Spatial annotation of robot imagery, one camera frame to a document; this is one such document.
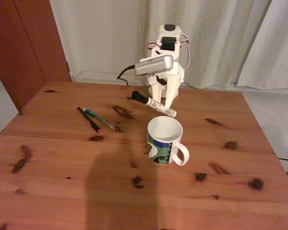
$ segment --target marker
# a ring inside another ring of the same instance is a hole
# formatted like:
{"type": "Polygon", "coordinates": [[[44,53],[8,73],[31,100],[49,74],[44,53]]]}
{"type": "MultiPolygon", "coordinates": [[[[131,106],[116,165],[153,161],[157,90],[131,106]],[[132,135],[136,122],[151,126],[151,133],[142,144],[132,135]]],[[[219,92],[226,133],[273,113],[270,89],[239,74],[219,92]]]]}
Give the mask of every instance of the marker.
{"type": "Polygon", "coordinates": [[[146,104],[149,107],[152,107],[152,108],[156,109],[157,111],[160,111],[160,112],[162,112],[162,113],[164,113],[170,117],[177,116],[177,113],[175,110],[173,110],[173,109],[166,110],[164,105],[162,105],[159,102],[154,101],[150,97],[147,97],[147,96],[139,93],[138,91],[133,91],[131,99],[136,100],[138,102],[141,102],[143,104],[146,104]]]}
{"type": "Polygon", "coordinates": [[[94,123],[94,121],[92,121],[91,118],[89,118],[89,116],[86,115],[86,113],[82,111],[82,109],[80,109],[80,108],[78,107],[77,110],[81,113],[81,115],[84,116],[84,118],[85,118],[87,121],[90,122],[91,127],[92,127],[97,133],[100,133],[100,132],[101,132],[101,128],[99,128],[98,125],[96,125],[96,124],[94,123]]]}

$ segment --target wood knot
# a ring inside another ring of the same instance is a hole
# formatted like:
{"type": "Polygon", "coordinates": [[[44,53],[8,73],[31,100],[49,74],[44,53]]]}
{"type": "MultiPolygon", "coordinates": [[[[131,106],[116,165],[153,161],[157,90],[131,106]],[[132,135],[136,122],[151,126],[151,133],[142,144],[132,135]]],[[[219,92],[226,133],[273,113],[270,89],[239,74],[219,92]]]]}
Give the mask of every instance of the wood knot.
{"type": "Polygon", "coordinates": [[[219,195],[215,194],[215,195],[212,195],[212,197],[214,197],[216,200],[218,200],[220,198],[219,195]]]}
{"type": "Polygon", "coordinates": [[[262,180],[254,178],[252,181],[248,182],[248,185],[255,190],[261,190],[264,183],[262,180]]]}
{"type": "Polygon", "coordinates": [[[17,190],[15,190],[14,193],[16,193],[17,195],[21,195],[21,196],[26,194],[26,192],[22,190],[21,188],[18,188],[17,190]]]}
{"type": "Polygon", "coordinates": [[[133,184],[138,184],[141,182],[141,180],[142,180],[142,177],[136,176],[133,178],[132,182],[133,182],[133,184]]]}
{"type": "Polygon", "coordinates": [[[228,141],[225,145],[224,148],[227,150],[235,150],[238,147],[238,143],[235,141],[228,141]]]}
{"type": "Polygon", "coordinates": [[[136,168],[137,168],[136,163],[135,163],[134,161],[130,161],[130,162],[129,162],[129,165],[130,165],[130,167],[132,167],[133,169],[136,169],[136,168]]]}
{"type": "Polygon", "coordinates": [[[224,174],[224,175],[231,175],[228,170],[226,170],[224,167],[220,166],[219,164],[215,162],[208,162],[208,166],[212,168],[217,174],[224,174]]]}
{"type": "Polygon", "coordinates": [[[23,152],[24,159],[30,160],[33,156],[33,151],[30,150],[27,145],[21,145],[21,150],[23,152]]]}
{"type": "Polygon", "coordinates": [[[17,173],[19,170],[21,170],[24,165],[26,164],[27,160],[26,159],[20,159],[15,165],[14,168],[12,169],[12,174],[17,173]]]}
{"type": "Polygon", "coordinates": [[[120,107],[120,106],[117,106],[117,105],[114,105],[112,106],[113,110],[120,116],[124,117],[124,118],[127,118],[127,119],[134,119],[133,116],[131,116],[127,110],[125,110],[124,108],[120,107]]]}
{"type": "Polygon", "coordinates": [[[44,92],[57,92],[56,90],[45,90],[44,92]]]}
{"type": "Polygon", "coordinates": [[[142,181],[142,177],[140,177],[140,176],[134,177],[134,178],[132,179],[132,185],[133,185],[133,187],[138,188],[138,189],[144,188],[144,185],[139,184],[141,181],[142,181]]]}
{"type": "Polygon", "coordinates": [[[199,172],[195,173],[195,179],[197,181],[201,182],[201,181],[204,181],[206,178],[207,178],[207,174],[206,173],[199,173],[199,172]]]}
{"type": "Polygon", "coordinates": [[[104,137],[103,137],[103,136],[93,136],[93,137],[91,137],[89,140],[92,140],[92,141],[101,141],[101,140],[104,140],[104,137]]]}
{"type": "Polygon", "coordinates": [[[209,123],[211,124],[214,124],[214,125],[218,125],[218,126],[224,126],[222,123],[219,123],[211,118],[205,118],[206,121],[208,121],[209,123]]]}
{"type": "Polygon", "coordinates": [[[0,230],[7,230],[7,224],[3,224],[3,225],[0,227],[0,230]]]}

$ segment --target brown door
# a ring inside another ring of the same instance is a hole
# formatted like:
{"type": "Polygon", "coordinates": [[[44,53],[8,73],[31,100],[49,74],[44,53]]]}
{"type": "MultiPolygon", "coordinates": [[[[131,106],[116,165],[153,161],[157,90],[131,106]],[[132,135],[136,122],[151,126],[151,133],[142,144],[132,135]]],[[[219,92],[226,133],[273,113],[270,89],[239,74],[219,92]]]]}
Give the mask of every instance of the brown door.
{"type": "Polygon", "coordinates": [[[71,81],[48,0],[0,0],[0,80],[19,111],[48,81],[71,81]]]}

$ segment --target pen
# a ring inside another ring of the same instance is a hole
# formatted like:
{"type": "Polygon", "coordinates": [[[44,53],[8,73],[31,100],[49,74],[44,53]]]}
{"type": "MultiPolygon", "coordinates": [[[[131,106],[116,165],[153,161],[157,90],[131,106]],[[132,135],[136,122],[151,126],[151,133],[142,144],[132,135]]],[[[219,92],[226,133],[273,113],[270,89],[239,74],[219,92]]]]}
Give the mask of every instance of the pen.
{"type": "Polygon", "coordinates": [[[98,125],[96,125],[96,124],[94,123],[94,121],[92,121],[91,118],[89,118],[89,116],[86,115],[86,113],[85,113],[82,109],[80,109],[80,108],[78,107],[77,110],[81,113],[81,115],[84,116],[84,118],[85,118],[87,121],[90,122],[91,127],[92,127],[97,133],[100,133],[100,132],[101,132],[101,128],[99,128],[98,125]]]}
{"type": "Polygon", "coordinates": [[[97,116],[97,114],[93,113],[91,110],[84,108],[83,109],[85,111],[86,114],[90,115],[91,117],[95,117],[96,119],[98,119],[99,121],[101,121],[102,123],[104,123],[105,125],[109,126],[110,128],[112,128],[113,130],[115,130],[115,127],[113,125],[111,125],[108,121],[106,121],[105,119],[102,119],[100,116],[97,116]]]}

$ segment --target green and blue pattern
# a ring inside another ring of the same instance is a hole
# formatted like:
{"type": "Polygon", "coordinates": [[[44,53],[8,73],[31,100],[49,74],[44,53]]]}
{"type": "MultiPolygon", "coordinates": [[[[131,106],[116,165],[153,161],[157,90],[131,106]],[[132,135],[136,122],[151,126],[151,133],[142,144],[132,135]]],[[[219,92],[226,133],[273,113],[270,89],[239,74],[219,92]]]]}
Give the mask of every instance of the green and blue pattern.
{"type": "Polygon", "coordinates": [[[148,134],[147,152],[150,159],[158,164],[168,164],[173,143],[163,143],[148,134]]]}

